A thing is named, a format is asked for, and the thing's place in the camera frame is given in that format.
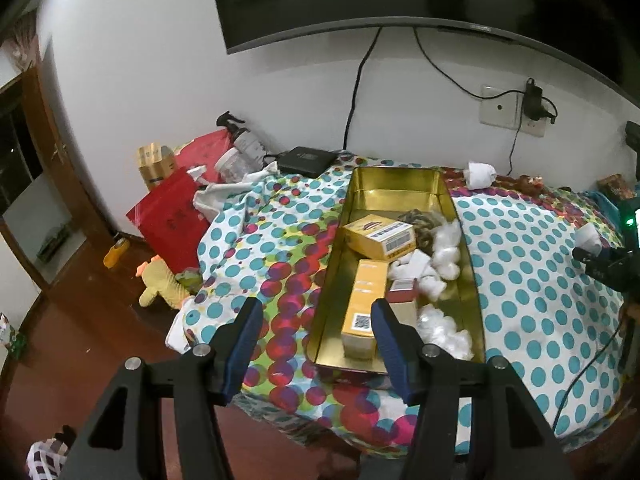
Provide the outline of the teal blue cloth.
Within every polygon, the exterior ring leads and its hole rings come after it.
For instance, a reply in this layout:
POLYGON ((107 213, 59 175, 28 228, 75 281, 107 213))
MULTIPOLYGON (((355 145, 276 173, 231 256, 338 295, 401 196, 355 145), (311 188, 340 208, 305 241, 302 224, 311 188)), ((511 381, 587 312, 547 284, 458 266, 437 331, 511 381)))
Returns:
POLYGON ((608 219, 608 222, 610 222, 612 226, 615 226, 616 229, 620 228, 620 210, 603 193, 599 191, 586 191, 584 192, 584 196, 596 204, 600 213, 608 219))

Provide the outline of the brown snack bag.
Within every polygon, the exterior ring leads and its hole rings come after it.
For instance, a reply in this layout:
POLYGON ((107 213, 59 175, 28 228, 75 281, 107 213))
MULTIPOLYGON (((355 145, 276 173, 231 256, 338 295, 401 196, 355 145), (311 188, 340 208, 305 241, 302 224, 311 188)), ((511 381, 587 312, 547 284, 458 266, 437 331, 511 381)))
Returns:
POLYGON ((597 180, 597 188, 612 203, 634 198, 634 190, 628 186, 621 174, 611 174, 597 180))

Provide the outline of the clear plastic bag bundle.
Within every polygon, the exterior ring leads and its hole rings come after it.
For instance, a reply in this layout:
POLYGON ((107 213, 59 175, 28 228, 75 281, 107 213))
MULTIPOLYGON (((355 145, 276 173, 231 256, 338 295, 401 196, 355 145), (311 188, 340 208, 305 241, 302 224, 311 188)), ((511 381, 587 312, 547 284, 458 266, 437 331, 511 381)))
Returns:
POLYGON ((431 230, 432 254, 425 270, 418 279, 418 291, 428 299, 418 312, 418 333, 426 344, 445 350, 462 361, 473 357, 472 337, 468 330, 460 330, 456 321, 436 307, 447 286, 461 274, 459 244, 462 229, 458 220, 445 222, 431 230))

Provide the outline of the red paper bag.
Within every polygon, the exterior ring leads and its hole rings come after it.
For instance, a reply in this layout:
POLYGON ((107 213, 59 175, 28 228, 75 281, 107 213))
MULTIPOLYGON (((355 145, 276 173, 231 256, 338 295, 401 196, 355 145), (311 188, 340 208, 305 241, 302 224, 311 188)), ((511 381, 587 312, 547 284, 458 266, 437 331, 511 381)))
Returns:
POLYGON ((192 204, 194 193, 203 183, 188 171, 203 167, 204 184, 219 182, 215 162, 229 148, 230 134, 218 129, 171 150, 175 154, 175 171, 127 212, 128 220, 175 274, 198 267, 196 250, 208 228, 208 221, 192 204))

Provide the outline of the orange box in tray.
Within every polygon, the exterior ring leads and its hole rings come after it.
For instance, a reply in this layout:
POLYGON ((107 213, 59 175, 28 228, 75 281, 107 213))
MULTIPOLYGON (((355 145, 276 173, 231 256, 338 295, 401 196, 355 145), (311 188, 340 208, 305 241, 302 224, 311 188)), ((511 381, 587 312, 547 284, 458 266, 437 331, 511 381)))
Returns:
POLYGON ((341 330, 344 355, 349 359, 372 360, 376 342, 372 332, 371 307, 385 296, 388 263, 381 260, 358 261, 352 291, 341 330))

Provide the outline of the yellow plush duck toy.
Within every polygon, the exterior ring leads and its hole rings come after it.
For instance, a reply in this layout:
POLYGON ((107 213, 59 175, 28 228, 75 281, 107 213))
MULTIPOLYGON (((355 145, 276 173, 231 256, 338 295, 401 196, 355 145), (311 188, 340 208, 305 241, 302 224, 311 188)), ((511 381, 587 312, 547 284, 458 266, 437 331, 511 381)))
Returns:
POLYGON ((137 267, 136 277, 141 278, 144 291, 139 297, 139 306, 149 307, 157 297, 162 298, 171 309, 180 310, 192 294, 182 286, 169 269, 167 263, 154 256, 137 267))

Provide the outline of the red beige small box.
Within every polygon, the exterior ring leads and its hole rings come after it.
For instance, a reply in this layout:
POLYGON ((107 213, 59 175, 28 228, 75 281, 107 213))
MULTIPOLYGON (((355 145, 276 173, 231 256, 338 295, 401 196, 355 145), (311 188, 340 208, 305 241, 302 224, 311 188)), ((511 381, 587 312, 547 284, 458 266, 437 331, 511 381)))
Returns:
POLYGON ((396 280, 390 284, 385 298, 399 323, 416 328, 418 296, 416 280, 396 280))

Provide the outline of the yellow floor object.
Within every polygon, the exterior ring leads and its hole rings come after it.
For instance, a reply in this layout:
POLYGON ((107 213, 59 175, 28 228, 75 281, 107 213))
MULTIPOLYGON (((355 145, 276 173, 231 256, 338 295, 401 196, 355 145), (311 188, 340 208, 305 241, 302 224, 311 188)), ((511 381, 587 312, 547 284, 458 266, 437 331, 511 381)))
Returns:
POLYGON ((130 240, 128 240, 128 238, 126 237, 120 238, 105 254, 103 258, 103 265, 107 269, 113 269, 129 247, 130 240))

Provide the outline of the white sock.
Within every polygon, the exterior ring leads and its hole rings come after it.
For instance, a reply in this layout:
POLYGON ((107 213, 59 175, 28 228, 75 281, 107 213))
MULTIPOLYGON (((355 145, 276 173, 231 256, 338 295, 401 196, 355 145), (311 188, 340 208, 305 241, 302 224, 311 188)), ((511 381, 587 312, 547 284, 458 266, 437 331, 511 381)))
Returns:
POLYGON ((463 170, 465 185, 470 191, 490 188, 497 179, 495 168, 484 162, 468 162, 463 170))
POLYGON ((431 266, 432 258, 420 249, 416 249, 410 254, 404 255, 390 264, 388 278, 396 280, 418 280, 425 274, 426 269, 431 266))
POLYGON ((575 247, 598 256, 602 250, 602 242, 598 229, 589 222, 575 232, 575 247))

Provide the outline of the yellow grey knitted ball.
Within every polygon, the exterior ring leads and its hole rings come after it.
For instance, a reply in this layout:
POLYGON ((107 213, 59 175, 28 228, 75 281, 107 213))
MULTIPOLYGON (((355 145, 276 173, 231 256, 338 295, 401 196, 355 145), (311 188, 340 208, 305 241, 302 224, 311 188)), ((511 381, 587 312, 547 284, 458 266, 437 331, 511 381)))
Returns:
POLYGON ((429 256, 433 253, 435 229, 446 223, 445 217, 440 212, 419 209, 406 211, 397 220, 412 225, 416 236, 416 248, 429 256))

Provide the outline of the black spray bottle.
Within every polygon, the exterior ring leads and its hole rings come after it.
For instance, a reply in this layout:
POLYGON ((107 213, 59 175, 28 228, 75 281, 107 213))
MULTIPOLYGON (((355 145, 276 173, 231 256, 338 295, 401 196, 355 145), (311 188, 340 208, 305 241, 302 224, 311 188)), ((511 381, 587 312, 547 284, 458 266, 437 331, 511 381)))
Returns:
POLYGON ((228 110, 216 119, 216 125, 224 127, 231 136, 233 146, 247 159, 256 169, 266 166, 265 157, 267 149, 262 140, 252 133, 245 125, 243 119, 233 116, 228 110))

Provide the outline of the gold rectangular tin tray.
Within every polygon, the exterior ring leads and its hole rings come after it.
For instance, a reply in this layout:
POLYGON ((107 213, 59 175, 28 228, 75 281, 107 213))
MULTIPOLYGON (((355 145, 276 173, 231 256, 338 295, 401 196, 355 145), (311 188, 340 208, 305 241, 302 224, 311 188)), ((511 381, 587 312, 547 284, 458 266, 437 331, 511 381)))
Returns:
MULTIPOLYGON (((346 226, 367 214, 396 219, 411 209, 436 210, 448 221, 458 218, 445 178, 435 169, 357 168, 352 173, 338 225, 346 226)), ((485 356, 484 328, 468 243, 462 240, 459 249, 461 274, 457 281, 447 286, 435 307, 451 316, 457 328, 470 333, 473 360, 482 362, 485 356)), ((306 348, 308 360, 325 375, 336 370, 363 374, 386 372, 379 356, 370 361, 344 356, 341 329, 359 259, 360 255, 347 246, 343 232, 338 230, 306 348)))

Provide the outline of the white sock in tray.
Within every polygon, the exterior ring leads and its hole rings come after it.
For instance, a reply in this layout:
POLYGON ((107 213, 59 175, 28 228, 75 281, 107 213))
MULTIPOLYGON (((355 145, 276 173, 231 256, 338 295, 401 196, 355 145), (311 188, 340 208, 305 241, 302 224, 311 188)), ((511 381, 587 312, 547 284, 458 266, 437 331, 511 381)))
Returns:
POLYGON ((431 266, 432 258, 420 249, 416 249, 410 254, 404 255, 390 264, 388 278, 396 280, 418 280, 425 274, 426 269, 431 266))

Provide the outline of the clear plastic jar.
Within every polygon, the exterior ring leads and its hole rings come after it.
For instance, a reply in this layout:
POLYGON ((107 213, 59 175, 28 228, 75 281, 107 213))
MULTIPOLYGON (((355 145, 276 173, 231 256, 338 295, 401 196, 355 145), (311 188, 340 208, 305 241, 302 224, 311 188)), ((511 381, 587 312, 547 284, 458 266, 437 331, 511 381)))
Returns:
POLYGON ((257 168, 237 148, 229 148, 215 162, 214 169, 221 182, 238 183, 257 168))

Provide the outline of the yellow medicine box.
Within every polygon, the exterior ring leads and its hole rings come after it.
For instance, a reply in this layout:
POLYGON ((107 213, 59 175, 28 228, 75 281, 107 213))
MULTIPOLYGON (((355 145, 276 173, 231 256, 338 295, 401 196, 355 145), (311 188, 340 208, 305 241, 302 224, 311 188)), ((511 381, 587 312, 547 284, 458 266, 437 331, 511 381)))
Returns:
POLYGON ((343 226, 347 246, 372 260, 394 261, 416 249, 416 233, 409 223, 367 214, 343 226))

